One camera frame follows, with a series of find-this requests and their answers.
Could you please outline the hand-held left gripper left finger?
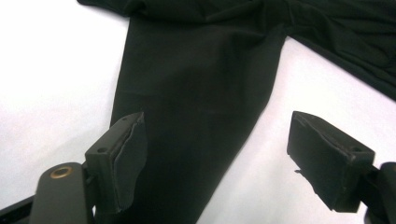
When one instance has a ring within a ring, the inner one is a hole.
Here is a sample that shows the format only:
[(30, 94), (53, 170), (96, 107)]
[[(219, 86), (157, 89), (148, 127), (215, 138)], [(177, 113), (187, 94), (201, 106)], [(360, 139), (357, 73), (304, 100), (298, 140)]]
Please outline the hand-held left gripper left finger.
[(85, 153), (88, 174), (96, 179), (96, 209), (117, 214), (134, 200), (137, 178), (148, 155), (144, 113), (119, 119)]

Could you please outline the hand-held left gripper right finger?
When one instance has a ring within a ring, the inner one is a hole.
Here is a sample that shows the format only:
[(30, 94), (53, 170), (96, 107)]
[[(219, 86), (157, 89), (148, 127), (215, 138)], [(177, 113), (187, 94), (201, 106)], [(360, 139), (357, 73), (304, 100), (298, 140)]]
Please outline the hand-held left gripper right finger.
[(324, 119), (295, 111), (287, 153), (329, 209), (358, 210), (361, 200), (356, 188), (375, 158), (370, 148)]

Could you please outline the black pants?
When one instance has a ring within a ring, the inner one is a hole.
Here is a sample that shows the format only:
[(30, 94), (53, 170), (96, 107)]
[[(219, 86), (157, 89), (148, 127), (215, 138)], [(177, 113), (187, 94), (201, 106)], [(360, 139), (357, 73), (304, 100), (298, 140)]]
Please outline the black pants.
[(287, 37), (396, 100), (396, 0), (78, 0), (130, 21), (113, 119), (148, 156), (110, 224), (196, 224), (267, 105)]

